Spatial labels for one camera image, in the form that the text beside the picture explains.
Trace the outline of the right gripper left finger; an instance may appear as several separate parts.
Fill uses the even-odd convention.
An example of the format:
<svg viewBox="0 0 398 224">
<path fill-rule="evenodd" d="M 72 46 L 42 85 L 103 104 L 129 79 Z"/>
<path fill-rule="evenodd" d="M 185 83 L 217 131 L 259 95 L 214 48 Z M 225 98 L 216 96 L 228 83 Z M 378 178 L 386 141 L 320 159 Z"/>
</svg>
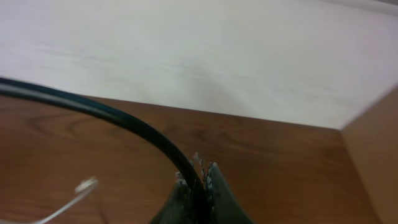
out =
<svg viewBox="0 0 398 224">
<path fill-rule="evenodd" d="M 150 224 L 196 224 L 193 196 L 180 172 L 164 206 L 149 222 Z"/>
</svg>

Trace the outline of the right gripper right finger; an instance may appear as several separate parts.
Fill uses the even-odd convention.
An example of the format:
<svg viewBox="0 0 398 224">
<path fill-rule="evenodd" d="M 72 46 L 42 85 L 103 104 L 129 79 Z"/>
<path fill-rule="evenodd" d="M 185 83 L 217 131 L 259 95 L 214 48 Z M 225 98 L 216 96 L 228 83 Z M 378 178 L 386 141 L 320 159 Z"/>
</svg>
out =
<svg viewBox="0 0 398 224">
<path fill-rule="evenodd" d="M 254 224 L 236 200 L 217 163 L 211 162 L 205 177 L 205 190 L 213 224 Z"/>
</svg>

